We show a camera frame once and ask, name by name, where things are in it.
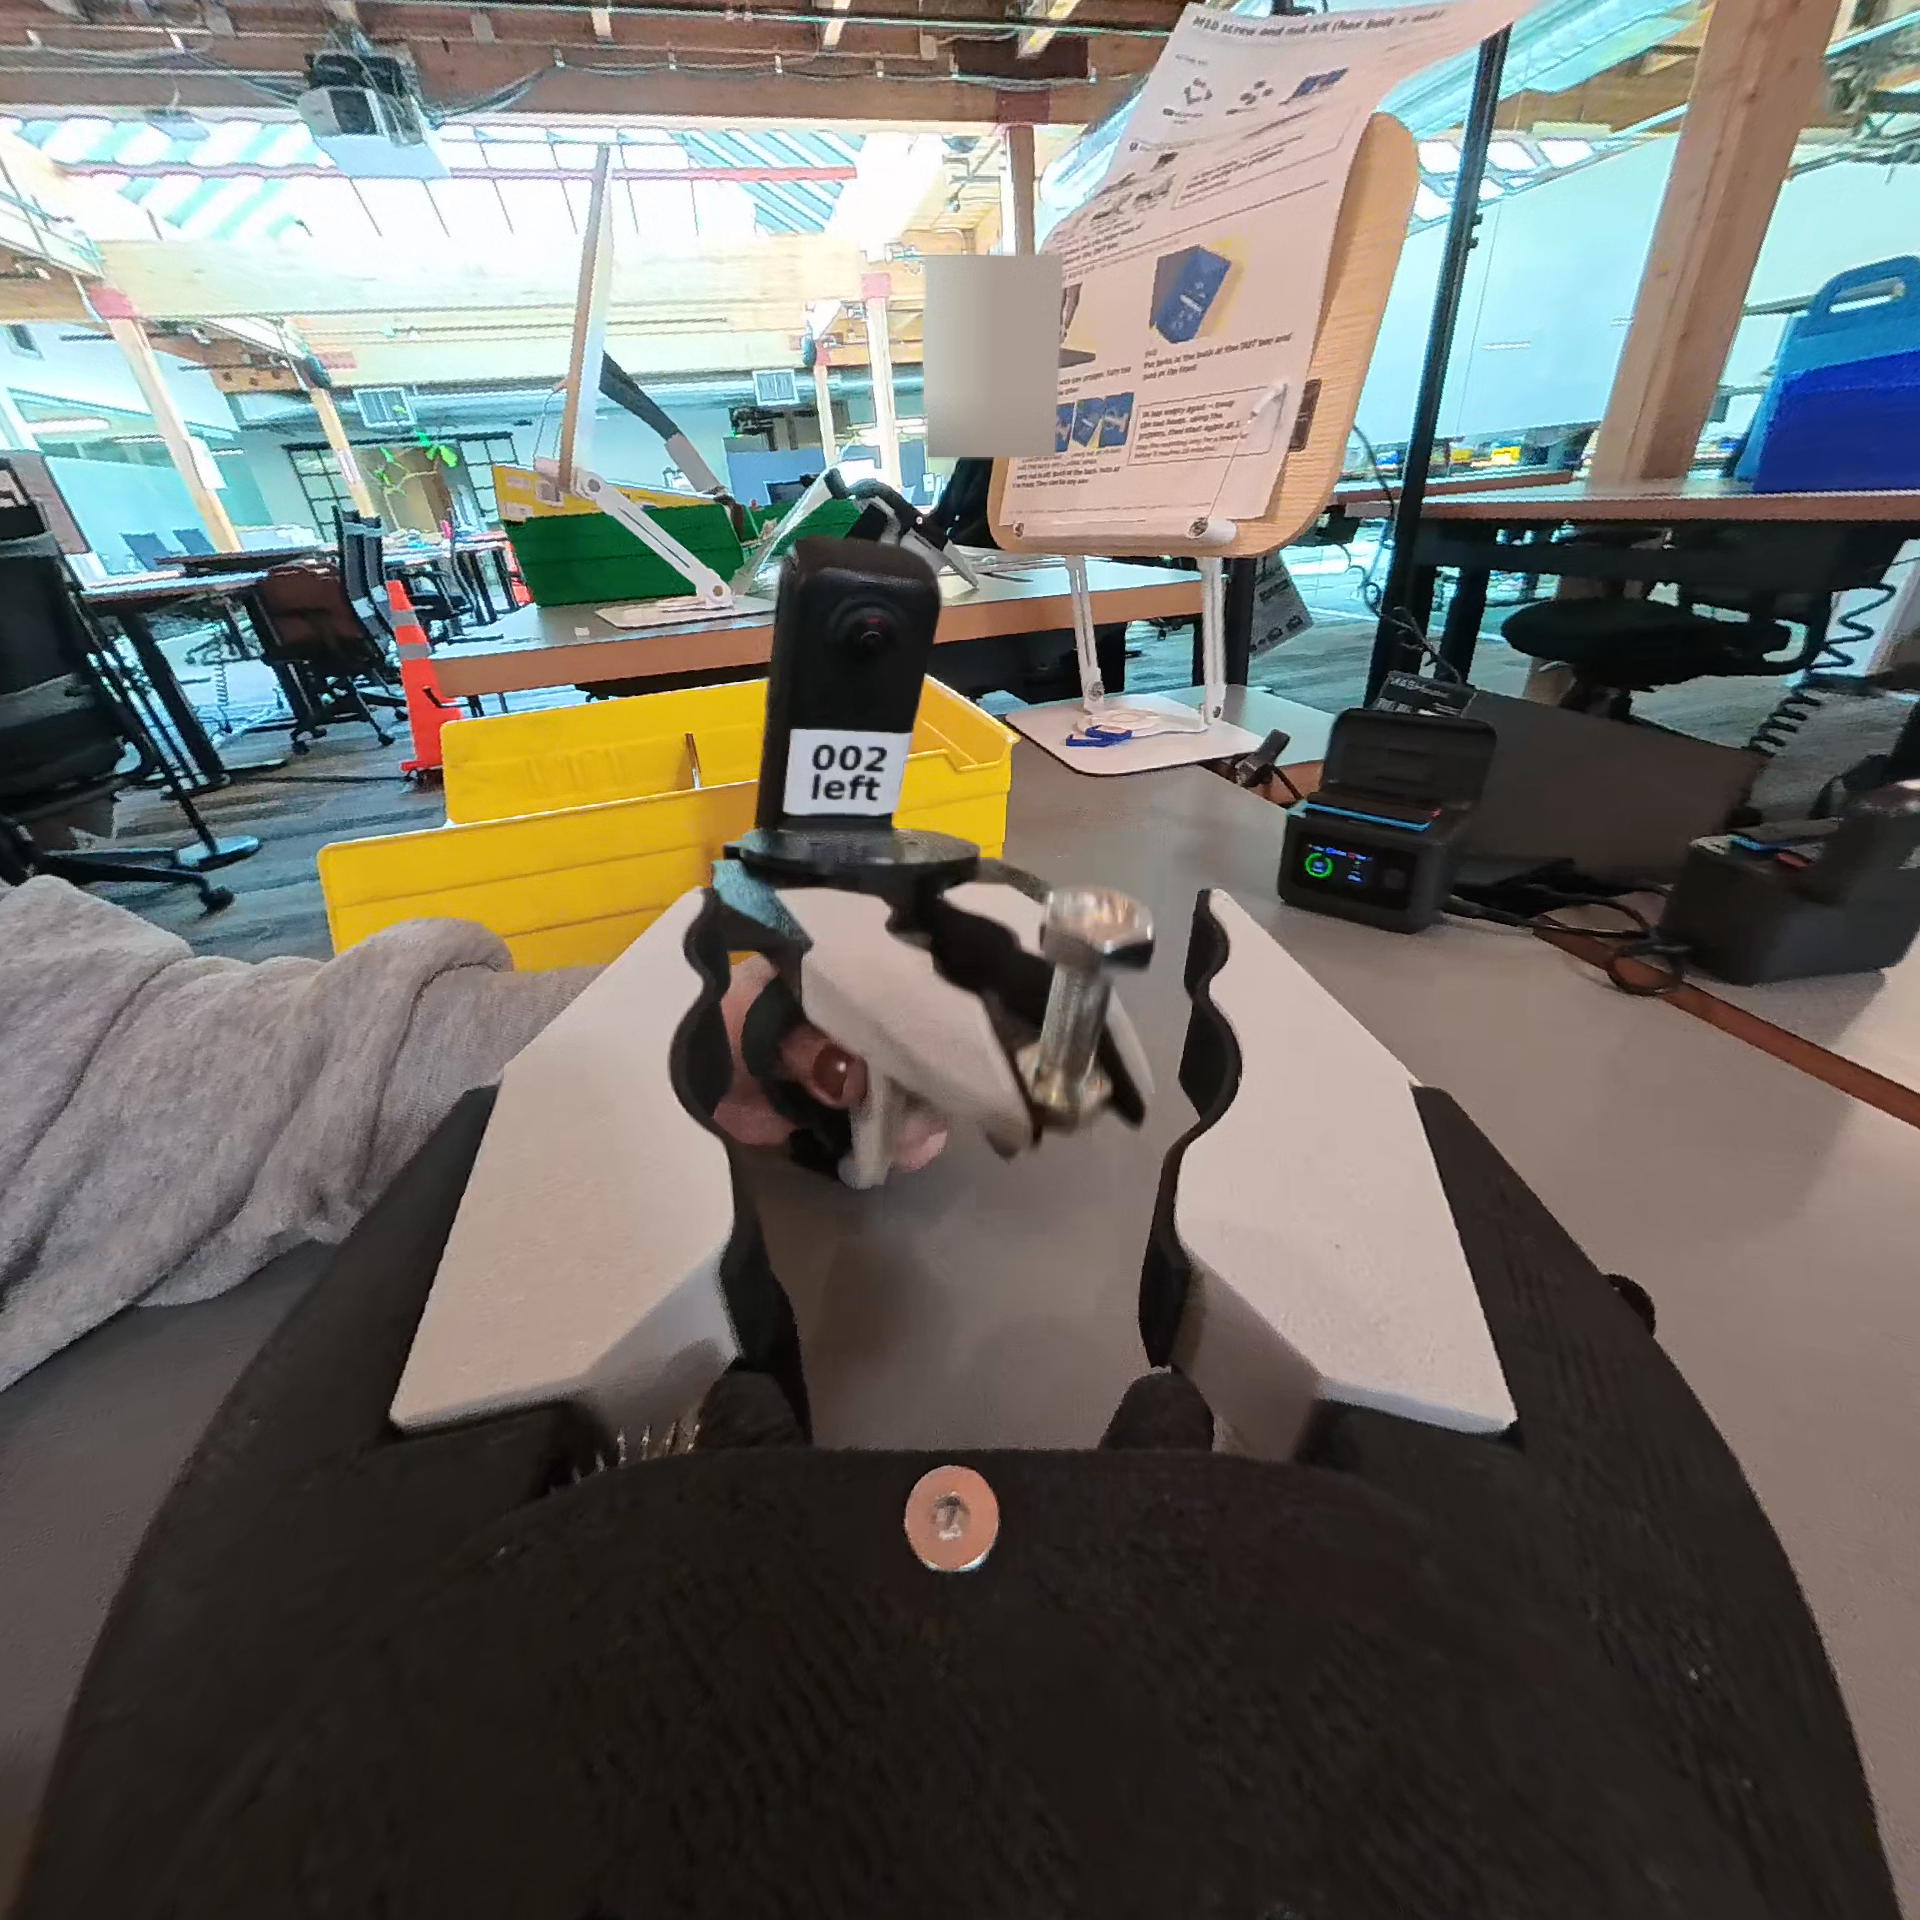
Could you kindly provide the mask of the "printed instruction sheet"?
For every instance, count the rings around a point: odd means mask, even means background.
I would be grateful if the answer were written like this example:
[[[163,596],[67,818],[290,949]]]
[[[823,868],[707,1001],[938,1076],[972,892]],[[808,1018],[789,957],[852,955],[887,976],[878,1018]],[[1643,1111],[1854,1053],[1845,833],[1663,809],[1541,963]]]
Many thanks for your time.
[[[1305,407],[1363,127],[1523,11],[1182,11],[1100,186],[1046,240],[1057,425],[1004,463],[1002,548],[1204,552],[1259,516]]]

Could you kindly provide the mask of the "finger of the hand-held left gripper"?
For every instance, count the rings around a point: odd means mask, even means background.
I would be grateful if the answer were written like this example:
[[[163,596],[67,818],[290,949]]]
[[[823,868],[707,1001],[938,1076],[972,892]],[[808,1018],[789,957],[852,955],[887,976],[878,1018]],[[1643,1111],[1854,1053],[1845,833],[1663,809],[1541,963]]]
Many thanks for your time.
[[[885,924],[816,924],[803,949],[803,1012],[868,1067],[868,1090],[915,1094],[975,1124],[996,1152],[1035,1144],[1038,1122],[986,1004],[934,955]]]
[[[1152,1071],[1119,998],[1119,985],[1154,949],[1152,915],[1139,898],[976,868],[915,892],[894,931],[924,949],[935,981],[976,1008],[994,1087],[1011,1090],[1022,1109],[1022,1120],[986,1120],[987,1133],[1074,1133],[1100,1115],[1141,1122]]]

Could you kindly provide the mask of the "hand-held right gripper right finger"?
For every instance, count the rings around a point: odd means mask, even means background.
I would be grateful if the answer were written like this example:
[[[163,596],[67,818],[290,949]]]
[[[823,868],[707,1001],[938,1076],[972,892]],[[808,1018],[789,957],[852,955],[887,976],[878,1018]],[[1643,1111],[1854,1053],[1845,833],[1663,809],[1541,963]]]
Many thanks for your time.
[[[1186,992],[1193,1124],[1145,1252],[1148,1361],[1257,1460],[1300,1456],[1335,1408],[1508,1432],[1412,1076],[1224,890],[1197,898]]]

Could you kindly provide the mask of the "wooden instruction board stand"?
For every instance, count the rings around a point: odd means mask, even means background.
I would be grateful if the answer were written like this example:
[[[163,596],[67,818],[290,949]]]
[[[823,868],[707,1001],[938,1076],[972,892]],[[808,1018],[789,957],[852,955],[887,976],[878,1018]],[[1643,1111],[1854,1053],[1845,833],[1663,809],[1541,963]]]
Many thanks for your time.
[[[1357,137],[1320,300],[1311,357],[1293,404],[1285,463],[1259,516],[1216,523],[1200,534],[1068,534],[1068,615],[1079,686],[1070,697],[1016,708],[1007,722],[1031,745],[1082,775],[1149,771],[1222,761],[1243,753],[1257,733],[1226,718],[1230,696],[1243,693],[1248,607],[1235,600],[1226,563],[1257,563],[1297,542],[1331,503],[1345,445],[1356,425],[1363,374],[1376,345],[1382,305],[1404,248],[1404,226],[1419,184],[1412,137],[1390,114],[1372,114]],[[1197,681],[1168,696],[1102,697],[1093,644],[1087,556],[1193,556],[1200,568],[1178,586],[1200,589]]]

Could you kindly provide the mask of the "orange traffic cone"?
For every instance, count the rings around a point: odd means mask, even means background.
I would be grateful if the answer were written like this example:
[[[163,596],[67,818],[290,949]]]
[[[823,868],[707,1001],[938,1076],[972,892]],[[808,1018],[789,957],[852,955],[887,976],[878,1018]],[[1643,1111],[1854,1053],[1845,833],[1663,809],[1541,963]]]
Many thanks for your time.
[[[409,733],[409,759],[399,763],[399,771],[420,786],[441,782],[444,730],[462,722],[468,708],[444,696],[433,660],[433,644],[404,583],[388,581],[386,594]]]

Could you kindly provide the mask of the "wooden post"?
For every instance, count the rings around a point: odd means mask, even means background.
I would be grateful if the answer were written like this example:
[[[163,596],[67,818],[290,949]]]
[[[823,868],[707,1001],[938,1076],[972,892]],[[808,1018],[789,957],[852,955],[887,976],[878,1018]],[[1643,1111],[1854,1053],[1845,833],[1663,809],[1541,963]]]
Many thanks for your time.
[[[1634,312],[1597,429],[1594,486],[1690,474],[1841,1],[1717,1]]]

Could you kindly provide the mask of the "white board stand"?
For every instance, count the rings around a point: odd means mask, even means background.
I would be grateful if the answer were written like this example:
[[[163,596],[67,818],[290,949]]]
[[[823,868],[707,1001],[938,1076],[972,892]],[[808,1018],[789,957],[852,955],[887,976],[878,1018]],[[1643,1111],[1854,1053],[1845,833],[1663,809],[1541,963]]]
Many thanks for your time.
[[[652,519],[641,503],[630,501],[619,485],[588,464],[604,357],[611,257],[611,145],[598,145],[588,175],[588,210],[583,219],[574,314],[567,348],[556,474],[541,479],[541,497],[583,501],[592,512],[604,515],[652,549],[686,589],[683,594],[664,594],[648,601],[619,601],[619,607],[611,611],[612,619],[630,619],[646,629],[682,619],[730,615],[738,611],[730,583],[674,540],[667,527]]]

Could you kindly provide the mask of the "green plastic bin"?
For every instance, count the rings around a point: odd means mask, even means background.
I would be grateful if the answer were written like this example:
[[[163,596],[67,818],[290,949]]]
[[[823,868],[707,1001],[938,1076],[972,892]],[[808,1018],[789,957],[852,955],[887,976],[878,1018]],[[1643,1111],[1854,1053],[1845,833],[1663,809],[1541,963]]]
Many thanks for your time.
[[[692,557],[727,581],[741,557],[730,512],[711,501],[689,505],[648,503],[642,515],[660,523]],[[623,523],[604,512],[553,512],[503,523],[515,563],[541,607],[612,605],[692,594],[686,577],[646,548]]]

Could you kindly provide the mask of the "black charging case with screen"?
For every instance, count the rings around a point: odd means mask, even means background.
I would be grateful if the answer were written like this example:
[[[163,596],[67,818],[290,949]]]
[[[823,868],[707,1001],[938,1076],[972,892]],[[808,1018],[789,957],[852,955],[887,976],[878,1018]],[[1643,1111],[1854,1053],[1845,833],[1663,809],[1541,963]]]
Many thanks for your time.
[[[1475,718],[1342,712],[1320,782],[1287,809],[1279,898],[1420,934],[1449,905],[1495,751],[1498,733]]]

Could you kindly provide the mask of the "person's left forearm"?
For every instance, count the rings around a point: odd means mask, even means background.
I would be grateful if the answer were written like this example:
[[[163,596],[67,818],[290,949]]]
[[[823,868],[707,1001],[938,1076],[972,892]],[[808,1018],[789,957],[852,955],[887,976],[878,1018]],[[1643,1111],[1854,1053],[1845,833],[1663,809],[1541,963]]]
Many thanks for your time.
[[[520,972],[455,920],[238,961],[55,876],[4,886],[3,1385],[346,1238],[597,972]]]

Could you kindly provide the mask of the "yellow plastic bin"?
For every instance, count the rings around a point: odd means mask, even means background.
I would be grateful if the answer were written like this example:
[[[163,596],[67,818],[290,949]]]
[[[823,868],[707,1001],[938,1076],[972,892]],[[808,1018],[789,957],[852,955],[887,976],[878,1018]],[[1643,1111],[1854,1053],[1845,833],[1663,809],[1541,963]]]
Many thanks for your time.
[[[319,848],[333,953],[437,916],[523,972],[619,957],[753,829],[764,715],[745,679],[449,722],[444,827]]]

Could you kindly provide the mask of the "long wooden top desk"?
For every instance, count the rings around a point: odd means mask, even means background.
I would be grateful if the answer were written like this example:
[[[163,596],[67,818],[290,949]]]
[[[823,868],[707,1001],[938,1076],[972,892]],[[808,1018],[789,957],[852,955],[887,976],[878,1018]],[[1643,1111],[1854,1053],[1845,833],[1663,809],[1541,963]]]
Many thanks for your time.
[[[1096,623],[1190,619],[1204,601],[1200,577],[1174,566],[1093,557],[1087,577]],[[1070,589],[1060,560],[1030,557],[972,589],[953,574],[942,577],[938,646],[1068,627]],[[433,664],[451,697],[696,674],[741,679],[767,664],[772,635],[774,601],[767,594],[745,594],[730,611],[646,627],[592,607],[518,607],[493,638],[433,649]]]

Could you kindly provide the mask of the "person's left hand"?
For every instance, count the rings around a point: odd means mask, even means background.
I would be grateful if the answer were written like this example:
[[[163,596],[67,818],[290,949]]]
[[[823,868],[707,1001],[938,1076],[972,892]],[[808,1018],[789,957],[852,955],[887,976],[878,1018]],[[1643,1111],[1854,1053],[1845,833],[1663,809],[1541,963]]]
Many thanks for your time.
[[[819,1029],[779,972],[746,957],[722,997],[730,1090],[715,1122],[741,1144],[827,1142],[823,1118],[852,1120],[870,1090],[868,1064]]]

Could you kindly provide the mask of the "dark grey charger box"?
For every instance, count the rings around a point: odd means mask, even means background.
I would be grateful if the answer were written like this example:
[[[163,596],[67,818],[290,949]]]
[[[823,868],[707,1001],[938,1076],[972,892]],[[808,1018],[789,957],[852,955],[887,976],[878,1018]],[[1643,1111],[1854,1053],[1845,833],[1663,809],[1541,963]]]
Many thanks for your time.
[[[1917,937],[1917,781],[1872,787],[1834,818],[1693,840],[1656,937],[1732,985],[1894,966]]]

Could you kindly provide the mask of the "black frame desk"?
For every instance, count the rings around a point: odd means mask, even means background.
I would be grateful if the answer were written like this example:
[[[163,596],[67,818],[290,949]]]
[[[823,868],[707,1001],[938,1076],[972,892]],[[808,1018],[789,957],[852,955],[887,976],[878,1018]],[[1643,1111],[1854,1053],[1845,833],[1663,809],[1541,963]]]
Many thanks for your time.
[[[1753,493],[1727,479],[1404,485],[1363,697],[1397,670],[1475,660],[1490,581],[1586,581],[1675,589],[1700,607],[1797,619],[1806,641],[1776,663],[1805,670],[1827,646],[1834,601],[1876,589],[1917,540],[1915,490]]]

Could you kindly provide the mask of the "black office chair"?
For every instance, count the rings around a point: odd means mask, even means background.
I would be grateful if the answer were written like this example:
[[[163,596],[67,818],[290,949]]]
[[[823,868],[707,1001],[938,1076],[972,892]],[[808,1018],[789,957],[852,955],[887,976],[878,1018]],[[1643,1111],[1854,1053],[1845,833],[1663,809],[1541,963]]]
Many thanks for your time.
[[[34,838],[88,804],[156,781],[186,818],[189,848],[55,848]],[[23,496],[3,497],[3,883],[55,876],[192,890],[204,915],[231,903],[210,871],[255,852],[219,844],[144,729],[118,664],[100,660],[59,542]]]
[[[397,660],[333,566],[273,566],[242,594],[242,607],[290,707],[294,753],[346,722],[364,722],[381,748],[397,745],[397,726],[382,719],[404,712]]]
[[[1563,670],[1563,690],[1539,696],[1563,712],[1626,719],[1634,693],[1698,679],[1779,679],[1801,670],[1816,644],[1789,646],[1771,619],[1713,619],[1643,596],[1550,600],[1513,611],[1501,638],[1541,668]]]

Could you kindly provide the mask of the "blue plastic tote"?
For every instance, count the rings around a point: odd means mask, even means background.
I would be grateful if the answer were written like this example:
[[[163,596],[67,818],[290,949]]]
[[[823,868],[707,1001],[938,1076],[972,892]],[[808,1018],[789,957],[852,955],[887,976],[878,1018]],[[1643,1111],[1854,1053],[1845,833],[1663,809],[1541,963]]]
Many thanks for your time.
[[[1917,486],[1917,257],[1849,267],[1794,320],[1750,420],[1753,493]]]

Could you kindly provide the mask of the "silver hex bolt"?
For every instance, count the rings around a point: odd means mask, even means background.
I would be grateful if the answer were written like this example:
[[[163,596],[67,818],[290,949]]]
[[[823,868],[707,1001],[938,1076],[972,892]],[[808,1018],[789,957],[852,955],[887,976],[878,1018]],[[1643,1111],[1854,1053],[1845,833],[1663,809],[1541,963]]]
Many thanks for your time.
[[[1048,987],[1038,1034],[1044,1063],[1083,1071],[1093,1057],[1115,1081],[1112,1107],[1135,1118],[1152,1081],[1115,983],[1145,972],[1154,931],[1145,903],[1112,886],[1057,886],[1046,898],[1041,957]]]

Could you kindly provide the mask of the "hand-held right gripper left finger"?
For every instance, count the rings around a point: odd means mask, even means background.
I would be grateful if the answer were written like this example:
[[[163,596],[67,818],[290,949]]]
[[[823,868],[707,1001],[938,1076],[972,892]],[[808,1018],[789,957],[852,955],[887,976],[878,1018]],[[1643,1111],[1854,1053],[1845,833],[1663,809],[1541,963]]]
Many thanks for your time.
[[[657,1435],[730,1367],[809,1411],[793,1309],[730,1139],[727,916],[667,905],[503,1071],[390,1422],[455,1426],[571,1404]]]

